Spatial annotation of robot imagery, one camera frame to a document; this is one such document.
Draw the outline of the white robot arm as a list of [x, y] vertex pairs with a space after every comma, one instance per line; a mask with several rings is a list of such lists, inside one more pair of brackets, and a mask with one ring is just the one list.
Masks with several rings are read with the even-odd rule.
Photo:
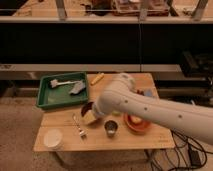
[[103, 89], [83, 115], [86, 125], [119, 111], [213, 145], [213, 108], [139, 95], [128, 73], [111, 75], [99, 85]]

